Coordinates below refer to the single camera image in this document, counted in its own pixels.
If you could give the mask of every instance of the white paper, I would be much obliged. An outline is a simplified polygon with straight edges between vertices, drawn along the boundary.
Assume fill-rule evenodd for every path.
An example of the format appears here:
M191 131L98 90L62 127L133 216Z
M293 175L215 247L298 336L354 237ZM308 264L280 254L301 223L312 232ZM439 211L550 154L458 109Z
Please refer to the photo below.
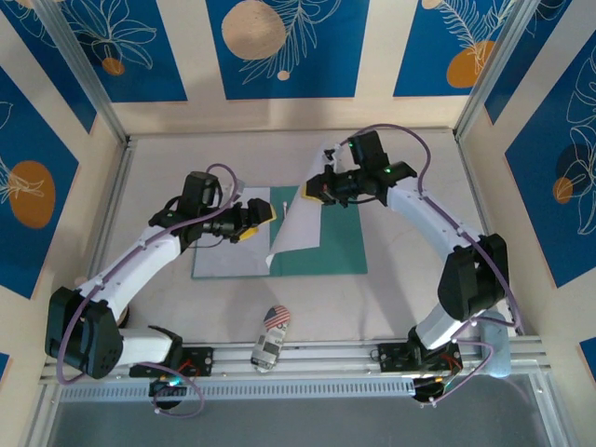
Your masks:
M251 198L271 201L270 188L246 188L240 201L246 206ZM232 244L228 240L212 249L196 249L193 278L260 277L269 275L265 262L270 246L269 223L259 226L259 232ZM198 240L198 247L217 243L218 237L204 235Z
M320 213L321 202L302 197L305 184L317 174L323 173L327 157L323 154L330 149L332 144L324 143L320 146L315 155L310 170L305 179L296 191L296 195L288 208L288 214L279 228L273 247L267 256L267 265L271 266L273 258L277 253L283 251L294 251L313 249L320 245Z

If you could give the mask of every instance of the teal cloth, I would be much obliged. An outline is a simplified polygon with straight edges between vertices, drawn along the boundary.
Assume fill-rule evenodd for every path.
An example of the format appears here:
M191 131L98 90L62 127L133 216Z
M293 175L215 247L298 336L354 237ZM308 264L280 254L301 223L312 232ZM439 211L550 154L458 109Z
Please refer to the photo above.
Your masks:
M278 218L270 224L271 244L283 224L283 202L291 202L297 186L271 188L271 204ZM358 206L322 207L320 246L276 254L272 277L298 275L363 275L368 273Z

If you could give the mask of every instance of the american flag sticker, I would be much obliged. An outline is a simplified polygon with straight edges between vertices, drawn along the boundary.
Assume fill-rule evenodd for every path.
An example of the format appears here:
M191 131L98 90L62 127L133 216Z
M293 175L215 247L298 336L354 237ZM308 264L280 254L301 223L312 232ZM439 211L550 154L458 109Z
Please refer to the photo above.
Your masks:
M274 305L264 316L264 328L268 331L276 326L290 322L290 311L283 305Z

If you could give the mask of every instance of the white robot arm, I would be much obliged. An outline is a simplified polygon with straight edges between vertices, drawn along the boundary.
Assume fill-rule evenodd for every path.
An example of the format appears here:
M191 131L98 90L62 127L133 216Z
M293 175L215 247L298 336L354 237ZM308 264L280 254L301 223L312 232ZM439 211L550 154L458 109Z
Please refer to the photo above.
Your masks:
M236 243L276 217L271 205L258 198L249 200L246 208L241 203L225 210L213 208L216 195L222 196L217 177L192 172L182 195L153 216L124 254L78 289L54 292L47 317L47 354L58 358L65 347L64 361L97 379L116 366L141 362L177 369L183 360L181 337L155 326L119 330L116 321L139 290L203 234ZM176 210L171 210L176 202Z
M360 195L372 196L405 216L444 262L439 304L409 334L408 354L413 358L409 365L422 369L428 365L427 360L444 353L469 319L504 297L493 268L477 248L488 253L507 281L507 246L499 235L481 235L446 211L428 191L420 191L421 182L406 163L389 164L375 131L349 138L348 143L359 169L338 173L326 166L324 172L306 183L305 196L324 205L344 207L359 203Z

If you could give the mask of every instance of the orange circle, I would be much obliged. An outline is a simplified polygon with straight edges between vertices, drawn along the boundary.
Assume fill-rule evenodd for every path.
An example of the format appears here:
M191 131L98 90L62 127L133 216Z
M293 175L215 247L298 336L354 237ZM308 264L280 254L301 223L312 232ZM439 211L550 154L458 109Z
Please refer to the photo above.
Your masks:
M564 205L571 200L574 194L574 185L571 183L571 180L561 177L557 179L557 182L552 187L552 194L555 196L555 200Z
M105 58L102 61L103 70L109 75L120 76L124 74L124 63L114 58Z
M16 189L9 200L12 213L19 222L33 229L46 226L56 204L56 188L49 170L37 161L21 161L10 172L8 184ZM28 192L27 187L34 189L35 193Z
M474 87L481 73L481 70L476 73L478 69L476 64L477 56L479 57L480 68L484 68L493 47L494 42L486 40L457 54L447 69L447 82L449 85L455 88Z
M290 72L286 71L286 70L282 70L278 73L278 79L280 81L287 81L288 79L290 79Z
M223 18L222 37L234 56L245 61L258 61L273 56L283 47L286 27L267 3L244 0Z
M438 7L441 3L443 3L443 0L422 0L422 7L424 9L434 9L435 7Z

